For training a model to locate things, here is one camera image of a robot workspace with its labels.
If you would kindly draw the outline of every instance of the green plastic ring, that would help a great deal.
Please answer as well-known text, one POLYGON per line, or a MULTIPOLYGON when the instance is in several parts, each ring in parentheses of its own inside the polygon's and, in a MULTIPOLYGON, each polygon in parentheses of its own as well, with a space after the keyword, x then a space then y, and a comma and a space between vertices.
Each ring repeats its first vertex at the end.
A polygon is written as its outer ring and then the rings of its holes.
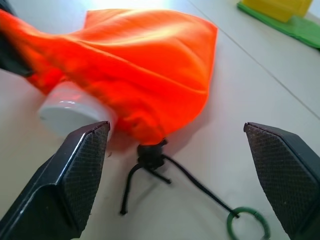
MULTIPOLYGON (((263 226, 264 229, 264 236, 261 240, 269 240, 271 237, 271 232, 270 232, 270 227, 267 222, 267 220, 256 210, 249 208, 249 207, 238 207, 233 210, 235 214, 240 214, 240 213, 248 213, 251 214, 257 219, 263 226)), ((239 240, 239 238, 236 237, 234 230, 232 228, 232 221, 235 218, 234 214, 230 213, 227 220, 226 220, 226 228, 228 231, 228 234, 231 238, 231 240, 239 240)))

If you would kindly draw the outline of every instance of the tile floor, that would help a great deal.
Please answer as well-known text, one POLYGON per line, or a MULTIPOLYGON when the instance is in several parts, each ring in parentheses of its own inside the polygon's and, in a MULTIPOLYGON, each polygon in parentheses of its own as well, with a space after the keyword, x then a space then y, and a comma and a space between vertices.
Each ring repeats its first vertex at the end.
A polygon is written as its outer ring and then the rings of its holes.
MULTIPOLYGON (((81 28, 87 9, 167 8, 219 27, 211 95, 203 113, 172 134, 165 151, 232 207, 250 206, 266 216, 272 240, 288 240, 255 171, 245 122, 300 135, 320 155, 320 55, 236 9, 237 0, 9 0, 20 18, 50 33, 81 28)), ((310 15, 320 16, 314 2, 310 15)), ((47 131, 36 111, 44 96, 23 79, 0 71, 0 217, 38 166, 62 140, 47 131)), ((113 136, 83 240, 227 240, 227 213, 195 189, 174 167, 168 187, 143 171, 132 183, 129 214, 118 215, 136 143, 113 136)), ((251 217, 234 224, 240 239, 257 240, 251 217)))

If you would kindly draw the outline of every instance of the orange cloth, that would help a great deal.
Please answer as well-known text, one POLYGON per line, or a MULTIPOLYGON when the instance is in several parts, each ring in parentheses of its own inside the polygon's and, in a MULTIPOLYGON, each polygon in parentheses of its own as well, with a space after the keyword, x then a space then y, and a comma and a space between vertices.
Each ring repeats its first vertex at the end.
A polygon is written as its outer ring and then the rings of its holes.
POLYGON ((195 16, 89 11, 82 30, 53 35, 0 10, 0 31, 33 68, 31 84, 48 94, 72 80, 113 108, 117 127, 144 145, 191 122, 208 98, 218 30, 195 16))

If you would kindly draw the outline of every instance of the white bottle cap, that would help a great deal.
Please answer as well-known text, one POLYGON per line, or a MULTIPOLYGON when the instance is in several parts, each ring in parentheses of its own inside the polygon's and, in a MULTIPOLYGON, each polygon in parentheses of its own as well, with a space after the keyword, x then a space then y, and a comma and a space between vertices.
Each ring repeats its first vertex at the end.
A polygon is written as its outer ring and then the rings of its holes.
POLYGON ((74 82, 58 84, 38 110, 41 121, 60 137, 85 125, 110 122, 108 140, 117 122, 116 113, 89 95, 74 82))

